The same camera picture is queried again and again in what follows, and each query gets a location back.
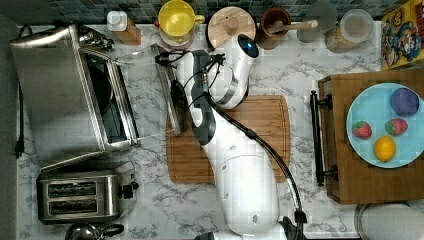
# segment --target cereal box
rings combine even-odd
[[[410,0],[382,19],[381,62],[387,70],[424,64],[424,0]]]

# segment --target purple ball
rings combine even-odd
[[[415,114],[420,106],[417,94],[408,88],[399,88],[393,92],[390,104],[397,115],[406,117]]]

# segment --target blue plate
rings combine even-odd
[[[353,149],[366,162],[381,168],[397,168],[414,161],[424,151],[424,102],[419,98],[418,112],[409,117],[397,115],[390,105],[390,97],[400,84],[382,83],[367,88],[353,101],[346,120],[346,131]],[[393,118],[402,118],[408,129],[399,136],[386,132],[384,125]],[[352,133],[352,126],[358,121],[366,121],[372,129],[369,139],[360,139]],[[396,143],[396,154],[384,163],[374,154],[374,144],[382,136],[389,135]]]

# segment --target toaster slot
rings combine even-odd
[[[49,198],[96,195],[95,182],[50,184]]]
[[[97,201],[93,199],[87,199],[50,202],[49,210],[50,215],[97,212]]]

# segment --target wooden spoon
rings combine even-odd
[[[268,25],[267,29],[271,33],[278,33],[286,30],[312,29],[318,26],[317,20],[301,22],[298,24],[284,25],[282,21],[277,21],[272,25]]]

